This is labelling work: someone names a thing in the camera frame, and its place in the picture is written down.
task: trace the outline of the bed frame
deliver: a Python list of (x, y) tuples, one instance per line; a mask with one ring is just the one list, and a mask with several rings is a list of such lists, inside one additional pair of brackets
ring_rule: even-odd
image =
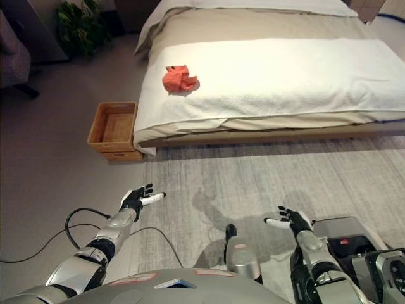
[(276, 129), (263, 131), (227, 130), (176, 135), (140, 142), (146, 147), (196, 146), (203, 144), (250, 144), (280, 141), (311, 141), (355, 137), (405, 135), (405, 120), (371, 122), (313, 129)]

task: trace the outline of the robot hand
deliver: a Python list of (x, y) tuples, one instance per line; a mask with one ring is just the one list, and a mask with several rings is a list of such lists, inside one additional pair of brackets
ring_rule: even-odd
[(121, 203), (121, 209), (131, 208), (137, 213), (134, 222), (139, 220), (140, 210), (150, 203), (161, 200), (166, 196), (166, 193), (153, 194), (152, 184), (147, 184), (136, 190), (129, 190), (126, 195), (124, 195)]
[(294, 237), (297, 237), (301, 231), (312, 231), (311, 221), (304, 213), (287, 209), (284, 206), (279, 206), (278, 210), (281, 218), (274, 219), (266, 217), (265, 223), (279, 228), (291, 229), (294, 233)]

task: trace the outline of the rug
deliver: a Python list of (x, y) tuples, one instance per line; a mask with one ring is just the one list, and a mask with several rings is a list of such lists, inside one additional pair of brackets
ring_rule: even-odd
[[(265, 286), (289, 301), (294, 238), (263, 222), (278, 205), (313, 220), (354, 215), (405, 246), (405, 137), (163, 148), (145, 163), (144, 180), (167, 197), (143, 209), (137, 228), (164, 230), (186, 267), (224, 269), (233, 223), (256, 250)], [(133, 272), (178, 267), (163, 238), (137, 240)]]

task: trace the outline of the red cloth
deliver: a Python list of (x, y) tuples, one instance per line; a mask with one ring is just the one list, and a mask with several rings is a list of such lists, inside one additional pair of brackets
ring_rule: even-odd
[(167, 66), (167, 73), (163, 76), (163, 86), (169, 93), (191, 92), (198, 82), (197, 76), (189, 77), (186, 65)]

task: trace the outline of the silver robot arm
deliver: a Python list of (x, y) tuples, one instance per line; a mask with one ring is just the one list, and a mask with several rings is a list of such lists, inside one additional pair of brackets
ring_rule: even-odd
[(292, 230), (322, 304), (371, 304), (330, 254), (327, 240), (315, 236), (307, 216), (282, 206), (279, 209), (281, 220), (265, 218), (265, 222)]
[(60, 263), (45, 286), (24, 291), (2, 304), (58, 304), (100, 286), (108, 263), (130, 236), (131, 226), (138, 221), (142, 207), (165, 196), (165, 193), (150, 195), (152, 191), (152, 184), (129, 191), (122, 200), (120, 211), (108, 220), (87, 246)]

